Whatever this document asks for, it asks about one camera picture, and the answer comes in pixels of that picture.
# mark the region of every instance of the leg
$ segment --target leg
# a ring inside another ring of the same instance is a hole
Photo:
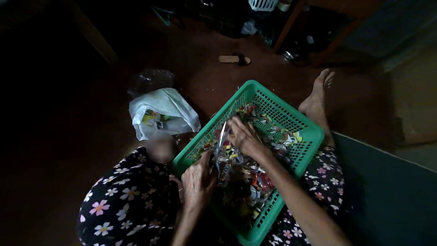
[[[140,147],[93,185],[77,232],[87,246],[168,244],[178,209],[177,184],[169,182],[166,166],[150,161]]]
[[[311,95],[299,106],[299,111],[305,113],[308,118],[318,124],[325,131],[324,144],[313,161],[308,165],[305,176],[300,180],[300,184],[314,201],[323,207],[334,219],[340,213],[343,202],[344,179],[341,167],[337,163],[334,153],[334,139],[328,126],[325,116],[324,88],[328,88],[333,80],[334,72],[328,69],[322,71],[314,82]],[[264,239],[265,245],[305,245],[310,244],[305,232],[300,229],[287,207],[282,212],[272,226],[271,232]]]
[[[323,70],[314,82],[311,95],[299,106],[299,111],[319,125],[325,131],[325,145],[335,147],[334,138],[325,115],[325,88],[331,86],[335,72]]]

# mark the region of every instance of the hand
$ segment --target hand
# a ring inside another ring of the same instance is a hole
[[[233,134],[228,135],[228,140],[236,146],[243,154],[257,159],[260,155],[271,153],[261,142],[253,125],[249,122],[247,126],[234,116],[228,120]]]
[[[200,160],[182,174],[184,184],[184,212],[203,212],[217,185],[217,172],[209,174],[208,161],[212,151],[202,154]]]

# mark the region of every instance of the scissors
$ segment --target scissors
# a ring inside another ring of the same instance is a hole
[[[211,159],[210,159],[210,165],[213,164],[213,160],[215,159],[215,167],[217,168],[217,171],[218,171],[218,182],[220,182],[220,174],[221,174],[220,162],[219,162],[219,152],[223,146],[223,143],[226,141],[226,138],[227,138],[229,131],[230,131],[230,128],[228,128],[226,130],[227,122],[228,121],[225,121],[225,123],[223,123],[222,131],[220,132],[220,137],[218,138],[219,141],[217,142],[217,145],[216,145],[215,150],[214,150],[214,155],[211,156]]]

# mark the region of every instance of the white plastic bag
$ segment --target white plastic bag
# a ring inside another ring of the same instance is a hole
[[[162,129],[158,129],[156,121],[152,126],[148,126],[142,121],[148,109],[172,118],[162,122]],[[147,140],[159,131],[174,135],[189,131],[197,132],[201,128],[197,113],[173,88],[159,89],[135,98],[129,103],[129,113],[138,140]]]
[[[255,20],[247,21],[241,27],[241,34],[254,35],[256,32],[257,28],[255,27]]]

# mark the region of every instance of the green plastic basket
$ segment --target green plastic basket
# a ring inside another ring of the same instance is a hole
[[[288,171],[295,177],[300,178],[311,162],[319,145],[324,138],[323,130],[299,111],[281,100],[274,93],[262,86],[255,80],[249,80],[229,99],[229,101],[217,112],[217,114],[206,124],[206,126],[194,137],[194,139],[182,150],[173,161],[173,172],[181,176],[184,171],[193,164],[196,159],[193,157],[198,149],[203,147],[208,140],[213,139],[214,130],[220,127],[237,108],[245,102],[253,104],[269,116],[272,121],[281,129],[285,128],[292,132],[300,131],[302,142],[294,144],[289,151],[288,157],[292,164]],[[269,125],[255,122],[257,131],[264,134],[270,129]],[[282,139],[283,135],[277,133],[275,140]],[[211,199],[209,207],[217,217],[237,236],[238,241],[244,246],[260,245],[268,230],[275,221],[277,215],[284,205],[282,197],[275,190],[268,198],[261,213],[252,226],[242,223],[242,219],[229,212],[218,196]]]

